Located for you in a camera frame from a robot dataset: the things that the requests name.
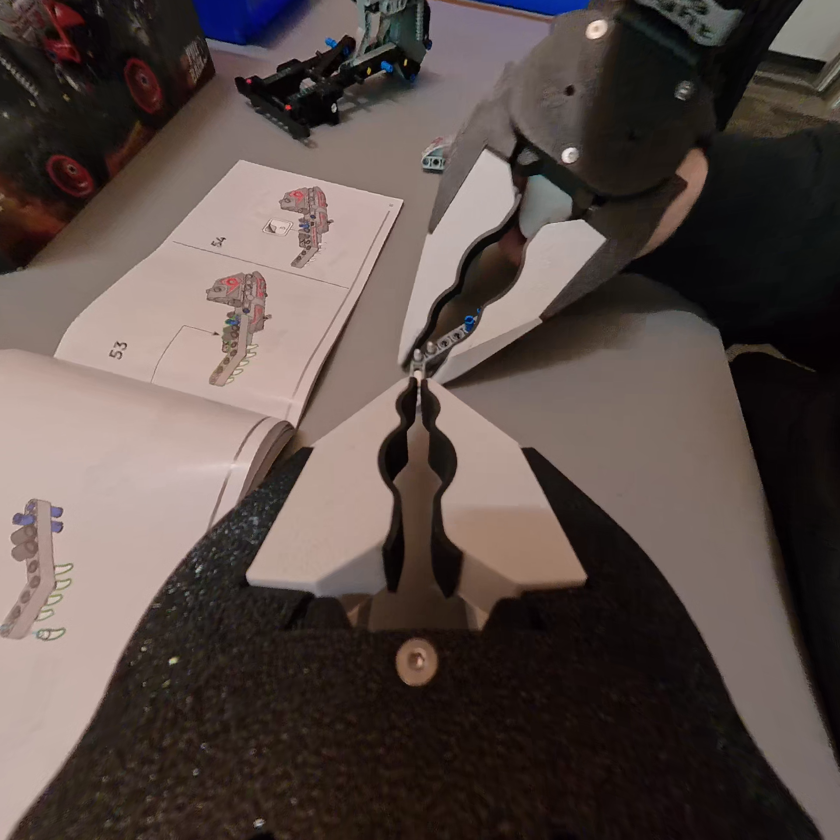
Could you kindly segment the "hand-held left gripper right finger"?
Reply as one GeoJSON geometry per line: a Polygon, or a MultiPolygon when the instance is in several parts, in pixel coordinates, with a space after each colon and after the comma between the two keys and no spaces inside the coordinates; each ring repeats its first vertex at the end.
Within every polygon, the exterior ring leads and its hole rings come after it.
{"type": "Polygon", "coordinates": [[[432,501],[430,558],[445,597],[480,630],[494,607],[527,592],[586,583],[587,574],[523,448],[431,380],[420,383],[432,501]]]}

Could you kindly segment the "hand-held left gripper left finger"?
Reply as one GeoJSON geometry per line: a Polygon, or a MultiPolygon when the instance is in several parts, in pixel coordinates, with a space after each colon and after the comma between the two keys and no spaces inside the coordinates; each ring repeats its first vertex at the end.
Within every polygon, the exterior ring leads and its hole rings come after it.
{"type": "Polygon", "coordinates": [[[255,587],[305,597],[300,629],[408,629],[421,596],[397,593],[406,538],[396,480],[409,463],[417,380],[400,380],[301,452],[301,471],[248,569],[255,587]]]}

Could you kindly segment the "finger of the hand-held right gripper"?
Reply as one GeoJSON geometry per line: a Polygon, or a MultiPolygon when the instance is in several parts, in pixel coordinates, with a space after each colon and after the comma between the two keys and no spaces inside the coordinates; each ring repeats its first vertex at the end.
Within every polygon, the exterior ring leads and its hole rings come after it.
{"type": "Polygon", "coordinates": [[[451,382],[540,325],[543,314],[604,246],[606,238],[579,219],[548,224],[526,248],[519,274],[499,299],[487,303],[476,330],[431,379],[451,382]]]}
{"type": "MultiPolygon", "coordinates": [[[[440,310],[462,286],[469,262],[485,242],[499,239],[517,205],[509,162],[484,149],[425,238],[397,354],[402,369],[412,369],[415,350],[426,350],[440,310]]],[[[435,355],[437,373],[466,373],[524,334],[522,324],[506,324],[500,304],[488,304],[480,314],[483,323],[435,355]]]]}

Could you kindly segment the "grey toy beam with pins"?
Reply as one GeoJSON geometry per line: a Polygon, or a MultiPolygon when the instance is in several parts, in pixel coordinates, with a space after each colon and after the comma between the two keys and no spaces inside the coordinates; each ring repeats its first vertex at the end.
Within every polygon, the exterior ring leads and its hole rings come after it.
{"type": "Polygon", "coordinates": [[[478,308],[441,337],[428,339],[414,348],[406,363],[407,375],[414,378],[431,378],[446,362],[454,347],[464,342],[476,330],[482,314],[483,309],[478,308]]]}

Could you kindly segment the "person's right forearm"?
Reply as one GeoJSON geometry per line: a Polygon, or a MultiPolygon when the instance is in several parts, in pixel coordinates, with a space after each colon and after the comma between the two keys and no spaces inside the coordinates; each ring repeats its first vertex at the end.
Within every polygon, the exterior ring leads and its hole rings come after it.
{"type": "Polygon", "coordinates": [[[814,370],[839,359],[839,128],[718,136],[699,198],[626,271],[702,311],[725,346],[766,344],[814,370]]]}

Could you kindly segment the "person's right hand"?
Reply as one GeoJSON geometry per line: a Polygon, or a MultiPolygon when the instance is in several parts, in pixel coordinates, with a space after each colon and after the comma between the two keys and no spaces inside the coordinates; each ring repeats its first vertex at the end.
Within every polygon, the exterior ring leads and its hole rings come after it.
{"type": "Polygon", "coordinates": [[[650,255],[673,237],[697,204],[708,173],[709,161],[706,152],[699,147],[691,149],[676,170],[676,175],[685,185],[684,189],[668,205],[656,229],[632,261],[650,255]]]}

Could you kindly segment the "toy instruction booklet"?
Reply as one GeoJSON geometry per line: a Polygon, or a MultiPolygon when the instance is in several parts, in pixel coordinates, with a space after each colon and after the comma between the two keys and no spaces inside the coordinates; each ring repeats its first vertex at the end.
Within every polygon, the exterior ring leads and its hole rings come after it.
{"type": "Polygon", "coordinates": [[[53,354],[2,351],[2,838],[153,596],[294,435],[402,207],[239,161],[53,354]]]}

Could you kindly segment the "black and grey toy chassis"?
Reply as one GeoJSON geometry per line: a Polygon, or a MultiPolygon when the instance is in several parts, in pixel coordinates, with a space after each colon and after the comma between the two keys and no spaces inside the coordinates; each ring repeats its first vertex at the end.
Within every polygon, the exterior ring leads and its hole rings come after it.
{"type": "Polygon", "coordinates": [[[347,89],[386,75],[416,80],[432,47],[427,1],[357,1],[355,35],[327,38],[327,50],[290,59],[267,77],[237,77],[238,93],[261,117],[298,141],[314,128],[338,124],[347,89]]]}

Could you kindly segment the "person's black clothed body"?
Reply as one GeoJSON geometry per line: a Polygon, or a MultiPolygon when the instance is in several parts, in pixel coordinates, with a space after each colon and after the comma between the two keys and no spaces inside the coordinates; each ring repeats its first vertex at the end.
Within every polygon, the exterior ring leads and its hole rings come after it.
{"type": "Polygon", "coordinates": [[[829,378],[757,351],[736,386],[812,677],[839,739],[839,394],[829,378]]]}

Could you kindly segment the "blue plastic bin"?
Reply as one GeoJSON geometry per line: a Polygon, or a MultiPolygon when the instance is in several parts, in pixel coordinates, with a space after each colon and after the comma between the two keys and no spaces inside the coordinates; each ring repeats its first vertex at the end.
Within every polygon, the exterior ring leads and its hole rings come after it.
{"type": "MultiPolygon", "coordinates": [[[[576,2],[445,1],[447,5],[477,7],[492,13],[548,19],[576,8],[576,2]]],[[[205,37],[230,46],[262,46],[291,22],[323,5],[349,2],[320,1],[194,1],[205,37]]]]}

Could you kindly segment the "dark toy box red wheels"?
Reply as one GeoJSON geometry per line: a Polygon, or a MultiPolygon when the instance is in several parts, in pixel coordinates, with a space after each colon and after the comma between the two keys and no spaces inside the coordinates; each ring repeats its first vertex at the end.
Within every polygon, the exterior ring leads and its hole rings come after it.
{"type": "Polygon", "coordinates": [[[2,1],[2,273],[26,267],[214,72],[193,2],[2,1]]]}

